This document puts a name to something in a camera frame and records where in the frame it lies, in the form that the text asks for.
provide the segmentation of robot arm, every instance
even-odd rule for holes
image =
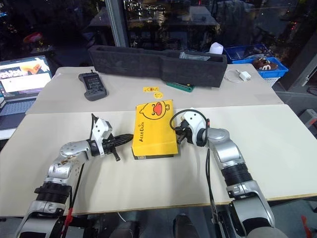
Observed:
[[[114,137],[108,121],[93,114],[92,117],[91,138],[69,142],[61,147],[43,185],[35,189],[38,196],[31,203],[15,237],[59,238],[63,232],[66,235],[84,165],[86,171],[95,156],[103,157],[104,154],[110,153],[115,155],[117,161],[120,160],[115,147],[132,140],[133,135]],[[68,198],[69,212],[65,220],[63,214]]]
[[[257,182],[248,172],[244,158],[238,146],[230,139],[229,132],[225,129],[209,128],[209,121],[204,117],[207,125],[205,126],[200,115],[196,110],[185,112],[182,123],[175,128],[176,134],[180,136],[178,142],[187,138],[189,143],[211,149],[227,184],[228,196],[234,199],[230,203],[230,213],[237,234],[250,238],[285,238],[286,236],[275,228],[272,210]]]

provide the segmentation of black tray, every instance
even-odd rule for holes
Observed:
[[[152,51],[137,48],[99,46],[89,49],[95,70],[101,73],[135,77],[155,77],[166,82],[220,87],[227,68],[225,55],[185,52],[208,56],[207,61],[180,59],[180,51]]]

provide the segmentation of laptop keyboard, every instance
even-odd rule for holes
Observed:
[[[35,100],[5,104],[2,111],[0,112],[0,116],[25,113],[34,102]]]

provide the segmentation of cartoon duck illustration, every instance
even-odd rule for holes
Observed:
[[[41,65],[39,63],[37,63],[36,65],[24,65],[20,67],[21,71],[24,71],[27,73],[30,72],[31,74],[37,74],[40,68],[41,68]]]
[[[145,104],[140,110],[140,113],[148,119],[157,120],[162,118],[168,110],[169,104],[166,104],[164,101],[159,101]]]

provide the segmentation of small yellow sticker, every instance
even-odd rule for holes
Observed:
[[[156,93],[154,93],[154,97],[157,98],[157,99],[162,98],[163,97],[163,93],[156,92]]]
[[[159,87],[143,87],[144,93],[153,93],[158,91],[159,91]]]

